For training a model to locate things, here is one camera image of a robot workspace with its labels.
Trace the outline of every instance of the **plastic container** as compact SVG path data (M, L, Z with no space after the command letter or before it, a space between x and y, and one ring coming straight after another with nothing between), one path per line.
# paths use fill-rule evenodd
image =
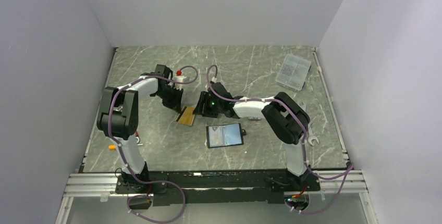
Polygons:
M305 85L305 78L311 67L311 61L287 54L276 76L276 83L290 90L300 91Z

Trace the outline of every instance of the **silver wrench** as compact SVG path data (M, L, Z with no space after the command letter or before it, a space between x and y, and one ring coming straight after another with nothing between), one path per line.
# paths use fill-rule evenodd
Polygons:
M299 104L299 106L300 106L304 111L306 111L306 109L307 109L307 104L306 104L305 102L301 102L301 103ZM313 134L312 124L309 123L309 125L308 125L307 128L309 129L309 137L307 138L307 141L309 142L309 144L310 144L311 146L313 146L313 145L314 145L314 144L313 144L314 141L316 141L316 142L319 144L319 139Z

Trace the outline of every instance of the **marble table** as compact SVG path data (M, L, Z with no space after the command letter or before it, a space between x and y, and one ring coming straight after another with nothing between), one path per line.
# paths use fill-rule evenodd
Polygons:
M312 61L306 85L300 92L278 86L275 82L285 55L292 53ZM114 57L109 86L120 86L135 80L141 73L152 72L157 64L173 71L194 65L201 76L185 85L183 105L196 105L205 90L205 73L211 64L219 68L218 81L233 95L269 97L279 91L289 94L297 103L307 103L307 113L320 144L308 145L308 159L313 168L343 168L342 147L317 64L307 46L136 46L120 47ZM184 74L193 77L194 71ZM140 151L150 170L226 170L285 168L282 141L263 119L217 119L196 116L193 126L175 122L177 114L165 108L158 97L149 97L139 104L138 133ZM247 131L244 144L207 148L205 126L241 123ZM114 171L121 166L115 150L96 127L87 151L84 172Z

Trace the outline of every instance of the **wall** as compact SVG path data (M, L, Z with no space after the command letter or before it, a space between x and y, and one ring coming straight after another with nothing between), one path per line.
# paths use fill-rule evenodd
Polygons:
M342 0L89 0L114 46L318 46Z
M0 2L1 223L54 223L112 48L87 0Z
M320 44L380 223L441 223L442 0L343 0Z

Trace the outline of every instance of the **gray floor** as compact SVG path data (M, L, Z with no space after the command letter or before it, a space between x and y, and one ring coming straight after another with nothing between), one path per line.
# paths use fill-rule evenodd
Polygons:
M276 85L275 78L286 54L312 61L306 86L296 93ZM184 65L196 66L200 78L185 86L183 105L194 106L205 90L206 68L219 67L218 81L233 95L269 97L285 91L297 102L307 103L307 113L320 144L308 147L313 168L342 168L342 148L328 105L325 90L309 47L295 46L150 46L121 47L115 55L109 86L121 86L141 73L152 72L156 64L166 64L173 71ZM192 70L185 70L192 77ZM162 106L158 97L140 102L138 133L143 157L150 170L218 170L285 168L283 143L265 120L218 119L197 116L192 127L174 122L176 113ZM205 126L240 122L248 135L244 145L208 149ZM85 172L114 171L120 167L116 151L101 131L95 128Z
M315 211L324 208L333 197L325 195L310 195L310 206L305 211ZM149 223L127 214L126 197L110 197L108 202L100 202L93 197L75 197L67 223ZM181 205L167 207L151 207L137 212L156 220L167 220L176 215ZM171 223L302 223L302 224L367 224L359 194L342 194L338 201L326 212L318 215L299 215L291 213L284 204L268 204L266 202L248 203L210 203L188 204L184 214Z

